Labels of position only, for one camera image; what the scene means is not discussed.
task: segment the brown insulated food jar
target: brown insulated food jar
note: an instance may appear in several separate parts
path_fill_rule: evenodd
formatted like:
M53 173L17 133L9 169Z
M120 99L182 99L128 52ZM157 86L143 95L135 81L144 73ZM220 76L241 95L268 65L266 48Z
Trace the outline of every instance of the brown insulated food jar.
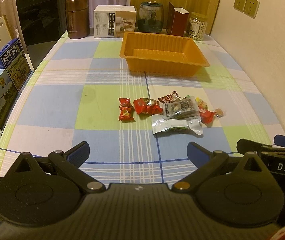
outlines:
M70 39L89 35L89 0L66 0L67 32Z

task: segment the orange plastic tray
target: orange plastic tray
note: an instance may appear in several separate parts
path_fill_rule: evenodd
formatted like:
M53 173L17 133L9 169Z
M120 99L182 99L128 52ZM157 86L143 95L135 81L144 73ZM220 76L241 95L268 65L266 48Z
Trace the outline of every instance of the orange plastic tray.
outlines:
M209 67L193 39L166 34L126 32L120 57L131 71L193 76Z

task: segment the black heater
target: black heater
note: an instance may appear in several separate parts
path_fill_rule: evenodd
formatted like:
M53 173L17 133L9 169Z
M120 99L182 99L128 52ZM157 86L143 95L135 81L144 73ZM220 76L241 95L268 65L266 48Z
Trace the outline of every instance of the black heater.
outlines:
M16 0L22 36L37 68L67 30L65 0Z

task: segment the electrical outlet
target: electrical outlet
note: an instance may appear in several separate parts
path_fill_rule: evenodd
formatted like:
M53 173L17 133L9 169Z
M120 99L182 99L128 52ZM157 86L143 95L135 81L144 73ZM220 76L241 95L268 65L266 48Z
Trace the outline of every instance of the electrical outlet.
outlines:
M246 0L235 0L234 8L243 12L245 7Z
M244 13L255 19L259 7L259 1L246 0Z

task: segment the tablecloth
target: tablecloth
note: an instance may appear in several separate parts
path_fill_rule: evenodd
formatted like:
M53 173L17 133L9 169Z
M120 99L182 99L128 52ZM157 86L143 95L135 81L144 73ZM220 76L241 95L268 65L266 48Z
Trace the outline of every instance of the tablecloth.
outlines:
M267 101L232 57L210 36L196 44L210 67L185 78L131 72L119 58L122 39L71 40L65 33L33 73L0 139L0 176L20 152L47 156L81 141L90 157L81 170L110 182L172 185L197 168L186 147L195 141L210 151L236 153L247 138L271 144L284 134ZM203 99L224 116L203 125L201 136L186 131L152 133L150 116L118 121L119 97L157 99L172 91Z

